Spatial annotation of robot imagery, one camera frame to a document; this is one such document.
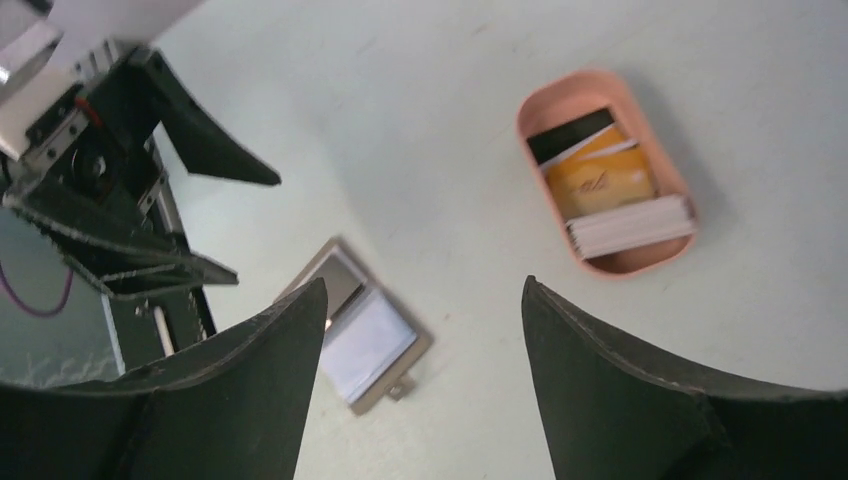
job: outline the stack of cards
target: stack of cards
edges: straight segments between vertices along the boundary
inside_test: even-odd
[[[583,259],[651,245],[695,232],[686,198],[667,195],[566,222],[568,234]]]

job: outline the white table surface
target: white table surface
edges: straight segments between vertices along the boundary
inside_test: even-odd
[[[363,418],[319,376],[297,478],[553,478],[530,274],[692,360],[848,387],[846,25],[842,0],[209,0],[167,32],[200,103],[283,178],[172,167],[193,247],[240,273],[207,290],[219,325],[342,234],[436,338],[420,388]],[[630,83],[703,220],[623,282],[573,263],[514,133],[526,95],[587,65]]]

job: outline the card holder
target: card holder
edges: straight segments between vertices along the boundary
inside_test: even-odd
[[[686,198],[693,221],[697,221],[695,206],[689,187],[677,171],[668,154],[657,140],[642,110],[624,81],[612,72],[583,70],[568,75],[530,95],[518,112],[516,127],[529,166],[539,187],[545,191],[550,210],[575,261],[587,271],[605,278],[624,278],[670,262],[688,250],[695,233],[671,240],[644,245],[584,259],[571,241],[566,223],[551,196],[538,167],[551,151],[538,145],[543,132],[556,131],[558,127],[593,114],[608,110],[616,124],[643,149],[656,182],[657,195],[680,195]]]
[[[277,300],[323,278],[327,323],[319,366],[355,415],[384,396],[399,401],[416,386],[409,370],[432,335],[339,237],[331,238]]]

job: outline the pink plastic container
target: pink plastic container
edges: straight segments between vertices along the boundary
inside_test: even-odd
[[[609,108],[621,130],[636,139],[648,157],[659,195],[681,194],[689,199],[693,216],[695,206],[689,187],[660,145],[630,89],[611,72],[584,70],[564,77],[530,95],[518,112],[517,129],[525,156],[536,175],[539,187],[548,193],[551,214],[560,225],[563,239],[574,259],[586,270],[606,278],[623,278],[645,272],[682,255],[695,235],[676,238],[604,257],[583,260],[568,237],[565,222],[548,192],[545,179],[527,145],[527,139],[602,108]]]

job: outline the black plastic part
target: black plastic part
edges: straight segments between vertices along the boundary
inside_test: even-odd
[[[77,273],[113,298],[238,283],[231,270],[171,244],[141,222],[110,214],[52,177],[19,179],[3,203],[49,236]]]
[[[277,185],[280,176],[232,139],[191,98],[162,54],[137,47],[79,99],[125,151],[144,144],[159,122],[189,173]]]
[[[162,220],[159,209],[152,208],[147,213],[147,218],[153,226],[153,231],[161,235],[163,238],[171,242],[177,248],[190,251],[188,238],[182,232],[170,232]],[[215,327],[215,322],[212,320],[212,312],[209,310],[209,303],[206,300],[206,294],[202,287],[195,287],[187,292],[181,292],[181,301],[179,304],[171,307],[171,316],[175,317],[175,322],[191,323],[193,328],[197,328],[198,332],[205,332],[207,336],[212,336],[218,333]]]
[[[0,152],[0,170],[3,172],[3,181],[6,182],[6,187],[12,184],[12,172],[9,171],[9,157]]]
[[[136,300],[110,301],[115,336],[127,370],[158,360],[165,355],[156,329],[152,308],[160,307],[175,352],[180,352],[215,335],[215,324],[202,288],[174,291]]]
[[[848,478],[848,393],[690,362],[532,277],[522,313],[557,478]]]
[[[294,476],[324,336],[314,282],[255,317],[113,382],[0,386],[0,477]]]

